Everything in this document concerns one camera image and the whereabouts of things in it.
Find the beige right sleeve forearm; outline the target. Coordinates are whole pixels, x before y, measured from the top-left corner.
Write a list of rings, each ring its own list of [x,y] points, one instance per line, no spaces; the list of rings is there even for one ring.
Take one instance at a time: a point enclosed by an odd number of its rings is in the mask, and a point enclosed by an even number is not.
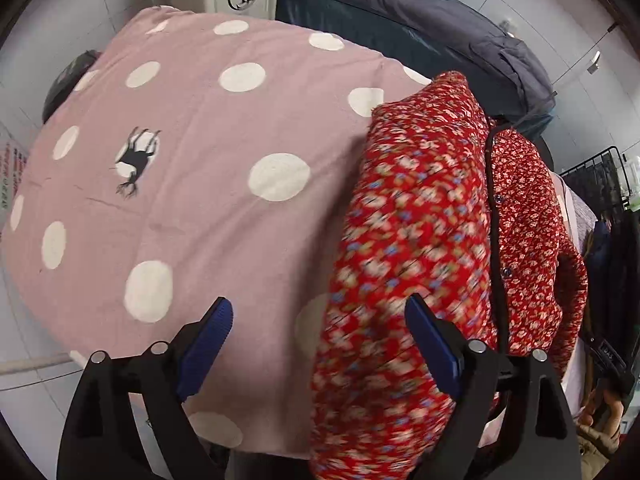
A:
[[[620,432],[613,437],[592,427],[577,424],[576,434],[582,480],[592,480],[608,464],[620,446]]]

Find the person's right hand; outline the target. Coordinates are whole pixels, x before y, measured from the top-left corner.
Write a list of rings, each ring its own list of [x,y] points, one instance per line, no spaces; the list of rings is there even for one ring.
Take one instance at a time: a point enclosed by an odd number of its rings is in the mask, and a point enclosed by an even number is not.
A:
[[[581,425],[592,427],[596,423],[594,415],[599,410],[603,410],[604,414],[608,415],[606,421],[601,422],[599,431],[610,438],[614,437],[617,430],[620,429],[620,422],[624,414],[623,402],[616,393],[612,393],[608,388],[595,388],[589,393],[577,421]]]

